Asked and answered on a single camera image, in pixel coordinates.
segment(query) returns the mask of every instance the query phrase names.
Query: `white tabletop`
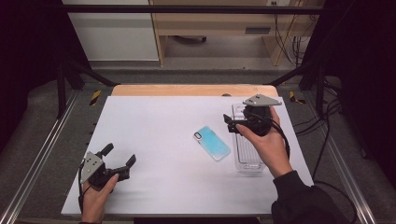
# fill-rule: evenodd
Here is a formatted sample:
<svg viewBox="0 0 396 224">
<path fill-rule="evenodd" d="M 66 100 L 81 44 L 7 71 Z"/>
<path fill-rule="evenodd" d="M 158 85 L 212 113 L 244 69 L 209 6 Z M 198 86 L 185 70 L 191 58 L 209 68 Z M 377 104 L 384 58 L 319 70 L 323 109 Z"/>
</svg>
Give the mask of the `white tabletop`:
<svg viewBox="0 0 396 224">
<path fill-rule="evenodd" d="M 260 216 L 271 213 L 276 188 L 268 169 L 258 175 L 238 173 L 232 134 L 223 114 L 247 97 L 109 96 L 87 151 L 96 153 L 108 143 L 104 157 L 115 169 L 135 154 L 131 178 L 117 184 L 106 213 L 128 217 Z M 306 185 L 312 178 L 284 105 L 276 112 L 290 142 L 290 162 Z M 192 135 L 209 126 L 231 149 L 215 162 Z M 62 214 L 78 216 L 78 177 Z"/>
</svg>

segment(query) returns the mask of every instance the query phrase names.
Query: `human hand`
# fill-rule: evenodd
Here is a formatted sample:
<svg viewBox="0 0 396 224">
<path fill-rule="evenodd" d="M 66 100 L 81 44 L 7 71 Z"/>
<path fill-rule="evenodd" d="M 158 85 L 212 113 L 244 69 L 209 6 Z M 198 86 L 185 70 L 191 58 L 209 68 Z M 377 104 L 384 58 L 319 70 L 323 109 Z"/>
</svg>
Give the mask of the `human hand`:
<svg viewBox="0 0 396 224">
<path fill-rule="evenodd" d="M 84 204 L 82 219 L 83 222 L 102 223 L 105 217 L 105 204 L 108 194 L 116 186 L 119 174 L 113 175 L 101 190 L 95 190 L 88 181 L 83 185 Z"/>
<path fill-rule="evenodd" d="M 273 120 L 280 125 L 279 116 L 273 106 L 270 106 L 270 111 Z M 274 178 L 293 170 L 286 153 L 285 142 L 275 128 L 271 128 L 269 133 L 263 137 L 258 136 L 244 125 L 237 124 L 236 128 L 256 148 Z"/>
</svg>

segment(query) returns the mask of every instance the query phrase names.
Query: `gripper camera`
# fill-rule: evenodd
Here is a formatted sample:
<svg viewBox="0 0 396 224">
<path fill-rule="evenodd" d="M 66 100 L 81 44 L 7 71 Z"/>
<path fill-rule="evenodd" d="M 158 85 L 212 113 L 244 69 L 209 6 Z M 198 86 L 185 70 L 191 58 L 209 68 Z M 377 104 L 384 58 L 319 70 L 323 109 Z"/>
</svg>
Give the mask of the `gripper camera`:
<svg viewBox="0 0 396 224">
<path fill-rule="evenodd" d="M 90 151 L 87 153 L 85 161 L 81 164 L 83 165 L 83 170 L 81 179 L 79 180 L 80 184 L 83 184 L 88 180 L 92 186 L 102 189 L 111 176 L 115 174 L 119 174 L 119 182 L 129 179 L 129 171 L 136 162 L 136 156 L 133 155 L 125 163 L 125 166 L 117 169 L 108 169 L 103 161 L 103 157 L 106 156 L 113 148 L 113 144 L 110 143 L 96 154 L 93 154 Z"/>
<path fill-rule="evenodd" d="M 262 94 L 257 94 L 246 99 L 243 102 L 245 109 L 243 110 L 244 119 L 232 119 L 227 115 L 223 115 L 224 122 L 227 123 L 230 133 L 239 133 L 236 124 L 242 124 L 259 136 L 265 136 L 273 127 L 273 121 L 270 112 L 270 105 L 281 105 L 282 103 Z"/>
</svg>

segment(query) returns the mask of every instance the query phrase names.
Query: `blue phone case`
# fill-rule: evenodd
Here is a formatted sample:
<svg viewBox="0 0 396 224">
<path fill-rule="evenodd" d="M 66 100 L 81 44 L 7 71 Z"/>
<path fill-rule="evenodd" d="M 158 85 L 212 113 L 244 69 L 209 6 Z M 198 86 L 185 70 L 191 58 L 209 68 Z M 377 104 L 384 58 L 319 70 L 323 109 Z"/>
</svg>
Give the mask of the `blue phone case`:
<svg viewBox="0 0 396 224">
<path fill-rule="evenodd" d="M 193 137 L 215 161 L 221 161 L 231 152 L 208 126 L 197 131 Z"/>
</svg>

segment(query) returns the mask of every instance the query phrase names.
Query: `black sleeve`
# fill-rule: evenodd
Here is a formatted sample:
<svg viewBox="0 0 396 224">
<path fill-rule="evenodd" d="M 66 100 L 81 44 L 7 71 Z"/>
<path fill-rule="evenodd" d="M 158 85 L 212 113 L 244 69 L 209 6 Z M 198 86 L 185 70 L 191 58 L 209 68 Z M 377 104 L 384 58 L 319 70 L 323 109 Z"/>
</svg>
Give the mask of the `black sleeve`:
<svg viewBox="0 0 396 224">
<path fill-rule="evenodd" d="M 296 171 L 274 180 L 277 201 L 272 205 L 274 224 L 349 223 L 332 198 L 318 187 L 308 187 Z"/>
</svg>

